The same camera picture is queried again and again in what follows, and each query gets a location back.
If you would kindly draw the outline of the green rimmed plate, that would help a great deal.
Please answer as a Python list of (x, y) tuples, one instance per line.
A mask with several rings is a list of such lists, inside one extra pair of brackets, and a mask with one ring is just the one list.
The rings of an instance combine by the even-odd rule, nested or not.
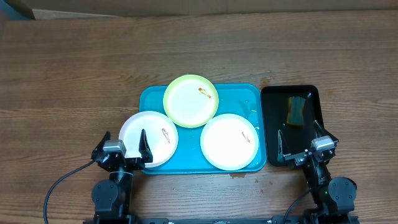
[(198, 128), (212, 119), (218, 109), (218, 92), (208, 79), (182, 75), (173, 80), (163, 97), (165, 114), (183, 128)]

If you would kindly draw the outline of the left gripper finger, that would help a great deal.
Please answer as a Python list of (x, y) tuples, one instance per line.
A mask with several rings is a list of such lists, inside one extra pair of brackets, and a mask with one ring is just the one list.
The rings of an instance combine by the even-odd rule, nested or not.
[(153, 162), (153, 155), (147, 142), (146, 131), (142, 129), (140, 141), (139, 141), (139, 152), (141, 154), (141, 160), (143, 163)]
[(102, 140), (97, 144), (97, 146), (93, 149), (92, 153), (97, 153), (103, 151), (103, 147), (106, 141), (111, 139), (111, 133), (107, 131), (103, 136)]

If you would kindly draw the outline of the mint rimmed white plate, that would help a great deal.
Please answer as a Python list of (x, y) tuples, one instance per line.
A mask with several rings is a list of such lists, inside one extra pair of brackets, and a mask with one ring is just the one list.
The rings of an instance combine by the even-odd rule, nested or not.
[(218, 169), (240, 170), (248, 166), (259, 150), (254, 126), (242, 116), (221, 114), (205, 124), (200, 147), (205, 159)]

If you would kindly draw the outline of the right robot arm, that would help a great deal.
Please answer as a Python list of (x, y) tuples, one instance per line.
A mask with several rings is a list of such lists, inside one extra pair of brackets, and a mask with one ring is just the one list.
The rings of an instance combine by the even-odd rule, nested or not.
[[(326, 163), (335, 156), (338, 139), (329, 133), (318, 121), (313, 122), (315, 137), (310, 147), (296, 154), (284, 154), (288, 141), (278, 130), (278, 155), (291, 169), (301, 168), (308, 190), (296, 199), (284, 216), (274, 217), (274, 223), (359, 223), (354, 211), (357, 193), (356, 183), (347, 177), (333, 178)], [(292, 209), (308, 194), (312, 196), (315, 208), (307, 209), (303, 215), (291, 216)]]

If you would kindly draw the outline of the green yellow sponge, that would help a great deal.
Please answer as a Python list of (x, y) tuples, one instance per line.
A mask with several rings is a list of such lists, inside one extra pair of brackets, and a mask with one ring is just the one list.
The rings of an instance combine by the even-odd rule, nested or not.
[(305, 106), (305, 98), (300, 96), (292, 96), (288, 99), (288, 112), (286, 123), (290, 126), (304, 126), (303, 109)]

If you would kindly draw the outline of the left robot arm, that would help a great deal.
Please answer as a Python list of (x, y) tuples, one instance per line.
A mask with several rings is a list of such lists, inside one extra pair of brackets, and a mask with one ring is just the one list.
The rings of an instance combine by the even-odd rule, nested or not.
[(139, 157), (127, 158), (123, 141), (112, 141), (110, 132), (106, 132), (92, 151), (92, 160), (109, 172), (109, 178), (98, 182), (91, 193), (95, 205), (94, 223), (142, 222), (130, 212), (130, 203), (134, 171), (144, 169), (145, 163), (153, 161), (144, 130), (138, 146)]

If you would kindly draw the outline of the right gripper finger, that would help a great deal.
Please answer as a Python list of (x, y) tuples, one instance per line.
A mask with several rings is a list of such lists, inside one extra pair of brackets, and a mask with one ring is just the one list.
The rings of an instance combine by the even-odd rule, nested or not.
[(283, 133), (280, 129), (277, 132), (277, 138), (278, 138), (277, 161), (284, 162), (285, 139), (284, 139)]
[(316, 138), (329, 136), (332, 140), (337, 140), (337, 138), (334, 135), (332, 135), (330, 132), (328, 132), (317, 120), (315, 120), (313, 124), (315, 127)]

